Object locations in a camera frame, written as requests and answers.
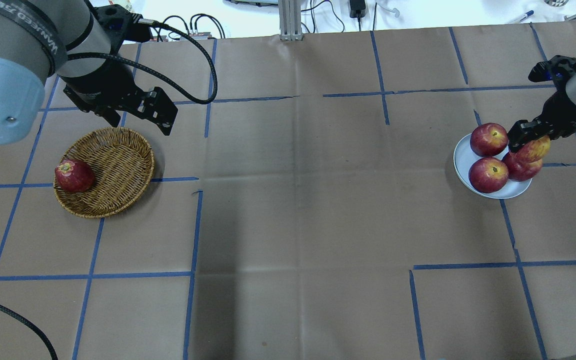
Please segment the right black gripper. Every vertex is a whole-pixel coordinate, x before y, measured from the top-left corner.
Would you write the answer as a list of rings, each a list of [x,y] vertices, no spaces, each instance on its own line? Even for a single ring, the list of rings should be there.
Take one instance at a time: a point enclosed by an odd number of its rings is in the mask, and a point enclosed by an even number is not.
[[[576,133],[576,104],[566,93],[556,91],[533,120],[518,120],[507,131],[509,151],[516,153],[528,142],[548,136],[551,141]]]

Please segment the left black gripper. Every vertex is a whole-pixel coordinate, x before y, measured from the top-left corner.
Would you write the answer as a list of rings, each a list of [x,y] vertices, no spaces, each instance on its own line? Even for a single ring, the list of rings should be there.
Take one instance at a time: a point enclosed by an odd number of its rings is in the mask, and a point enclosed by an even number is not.
[[[164,89],[155,86],[144,91],[135,84],[130,68],[139,69],[141,64],[118,54],[80,52],[68,54],[62,70],[66,70],[67,65],[73,65],[77,70],[87,70],[78,64],[83,60],[100,60],[102,63],[83,75],[62,74],[65,83],[63,92],[80,111],[94,112],[113,128],[121,123],[121,116],[116,110],[125,111],[153,123],[164,136],[170,136],[178,107]]]

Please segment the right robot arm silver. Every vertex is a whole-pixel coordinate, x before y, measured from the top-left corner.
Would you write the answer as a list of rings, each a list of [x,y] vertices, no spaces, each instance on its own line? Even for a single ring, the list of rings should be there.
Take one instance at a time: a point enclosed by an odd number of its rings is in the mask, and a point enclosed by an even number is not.
[[[544,136],[555,141],[576,133],[576,58],[555,55],[541,61],[533,66],[528,79],[533,83],[551,81],[556,91],[545,101],[540,115],[531,121],[519,120],[508,130],[513,153]]]

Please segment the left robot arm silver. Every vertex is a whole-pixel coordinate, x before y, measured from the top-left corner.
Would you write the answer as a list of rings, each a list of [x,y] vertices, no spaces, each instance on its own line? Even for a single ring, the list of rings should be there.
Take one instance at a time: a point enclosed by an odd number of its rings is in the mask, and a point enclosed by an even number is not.
[[[25,138],[44,104],[51,76],[82,112],[110,126],[121,112],[150,121],[168,136],[178,109],[160,87],[135,84],[119,53],[124,41],[145,43],[153,21],[118,4],[87,0],[0,0],[0,145]]]

